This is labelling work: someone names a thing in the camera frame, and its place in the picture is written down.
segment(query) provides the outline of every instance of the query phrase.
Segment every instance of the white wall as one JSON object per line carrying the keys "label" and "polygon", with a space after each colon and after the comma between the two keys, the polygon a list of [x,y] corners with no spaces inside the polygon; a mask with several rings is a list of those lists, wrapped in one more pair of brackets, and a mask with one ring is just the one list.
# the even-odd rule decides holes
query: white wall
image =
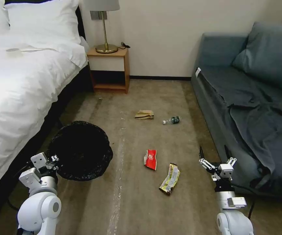
{"label": "white wall", "polygon": [[[102,44],[101,21],[92,21],[82,0],[82,17],[90,46]],[[108,42],[131,46],[130,74],[192,74],[203,32],[249,32],[254,21],[282,21],[282,0],[119,0],[108,13]]]}

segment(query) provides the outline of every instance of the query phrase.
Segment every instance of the nightstand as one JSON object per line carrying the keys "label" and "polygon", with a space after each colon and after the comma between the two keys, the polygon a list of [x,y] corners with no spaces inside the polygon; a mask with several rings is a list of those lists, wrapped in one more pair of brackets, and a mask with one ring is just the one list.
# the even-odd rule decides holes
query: nightstand
{"label": "nightstand", "polygon": [[92,48],[88,53],[94,91],[128,93],[130,83],[129,51],[118,49],[115,53],[101,54]]}

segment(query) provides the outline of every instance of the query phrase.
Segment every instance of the black trash bag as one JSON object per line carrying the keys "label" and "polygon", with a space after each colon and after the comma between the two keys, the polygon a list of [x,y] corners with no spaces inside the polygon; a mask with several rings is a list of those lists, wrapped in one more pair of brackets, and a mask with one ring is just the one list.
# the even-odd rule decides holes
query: black trash bag
{"label": "black trash bag", "polygon": [[85,121],[75,121],[58,131],[46,155],[59,158],[57,173],[61,177],[89,181],[104,174],[113,152],[101,128]]}

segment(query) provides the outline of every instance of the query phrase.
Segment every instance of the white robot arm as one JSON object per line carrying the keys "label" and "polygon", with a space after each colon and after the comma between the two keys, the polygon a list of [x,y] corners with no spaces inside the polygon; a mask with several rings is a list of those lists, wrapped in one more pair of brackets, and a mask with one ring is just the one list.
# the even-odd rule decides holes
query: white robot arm
{"label": "white robot arm", "polygon": [[236,158],[229,158],[227,163],[214,166],[204,159],[200,148],[200,164],[212,174],[212,180],[216,183],[220,213],[217,215],[217,225],[222,235],[254,235],[253,225],[249,218],[238,209],[246,206],[244,197],[236,197],[235,189],[229,184],[232,180],[233,165]]}
{"label": "white robot arm", "polygon": [[[52,158],[52,162],[57,160],[56,157]],[[33,156],[31,161],[35,167],[23,172],[19,177],[19,180],[29,188],[30,195],[18,211],[17,234],[55,235],[57,218],[62,208],[53,175],[55,166],[48,162],[44,153]],[[53,169],[52,176],[41,177],[42,169],[45,171]]]}

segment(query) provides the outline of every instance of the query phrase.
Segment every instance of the bottle label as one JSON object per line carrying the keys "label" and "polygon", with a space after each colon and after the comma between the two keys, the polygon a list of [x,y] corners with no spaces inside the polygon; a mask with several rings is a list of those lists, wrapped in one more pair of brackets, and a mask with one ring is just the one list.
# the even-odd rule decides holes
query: bottle label
{"label": "bottle label", "polygon": [[173,123],[173,124],[176,124],[176,123],[178,123],[178,122],[180,122],[180,118],[179,118],[178,116],[172,117],[172,123]]}

